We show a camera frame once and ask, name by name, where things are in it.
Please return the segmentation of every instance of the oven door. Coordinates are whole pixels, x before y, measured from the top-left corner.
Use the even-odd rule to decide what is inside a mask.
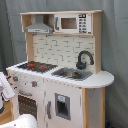
[[[55,32],[79,33],[78,14],[56,14]]]
[[[39,128],[42,128],[45,118],[44,94],[20,86],[13,86],[13,90],[15,92],[15,97],[12,99],[14,119],[22,114],[31,114],[37,119]]]

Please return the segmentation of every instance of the oven window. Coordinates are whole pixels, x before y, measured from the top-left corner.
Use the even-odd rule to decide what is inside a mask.
[[[19,114],[31,114],[37,119],[37,106],[36,101],[18,95]]]
[[[62,29],[77,29],[76,18],[61,18]]]

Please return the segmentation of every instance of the oven knob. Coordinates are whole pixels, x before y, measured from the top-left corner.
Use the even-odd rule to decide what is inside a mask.
[[[37,82],[36,81],[33,81],[32,82],[32,87],[36,87],[37,86]]]
[[[17,77],[17,76],[14,76],[14,77],[13,77],[13,80],[14,80],[14,81],[18,81],[18,77]]]

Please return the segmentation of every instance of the floor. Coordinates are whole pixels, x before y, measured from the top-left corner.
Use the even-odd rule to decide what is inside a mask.
[[[0,125],[12,121],[10,101],[4,102],[4,107],[4,112],[0,114]]]

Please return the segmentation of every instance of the toy stove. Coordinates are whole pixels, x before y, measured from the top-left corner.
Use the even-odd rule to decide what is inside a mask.
[[[22,68],[22,69],[31,70],[31,71],[40,72],[40,73],[44,73],[55,67],[57,67],[57,65],[45,64],[45,63],[34,62],[34,61],[17,66],[17,68]]]

